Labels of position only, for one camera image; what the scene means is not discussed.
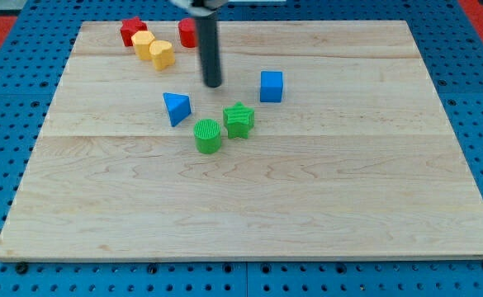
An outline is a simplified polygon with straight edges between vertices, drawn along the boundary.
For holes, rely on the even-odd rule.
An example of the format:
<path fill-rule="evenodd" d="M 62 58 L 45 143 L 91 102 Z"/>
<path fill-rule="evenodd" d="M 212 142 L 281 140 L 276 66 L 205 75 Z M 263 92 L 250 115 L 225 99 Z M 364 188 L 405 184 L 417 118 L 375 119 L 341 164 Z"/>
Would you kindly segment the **grey robot end mount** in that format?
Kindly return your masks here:
<path fill-rule="evenodd" d="M 228 0 L 170 0 L 170 2 L 193 17 L 208 17 L 223 7 Z"/>

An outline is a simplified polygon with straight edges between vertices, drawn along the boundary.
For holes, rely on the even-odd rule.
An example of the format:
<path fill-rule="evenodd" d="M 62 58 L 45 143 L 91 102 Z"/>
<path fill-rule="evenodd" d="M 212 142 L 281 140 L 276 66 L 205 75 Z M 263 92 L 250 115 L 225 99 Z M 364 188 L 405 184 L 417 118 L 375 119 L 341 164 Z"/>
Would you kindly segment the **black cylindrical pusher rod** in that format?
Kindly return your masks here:
<path fill-rule="evenodd" d="M 207 87 L 219 87 L 222 84 L 222 72 L 217 12 L 213 11 L 207 16 L 195 16 L 194 20 L 197 29 L 202 81 Z"/>

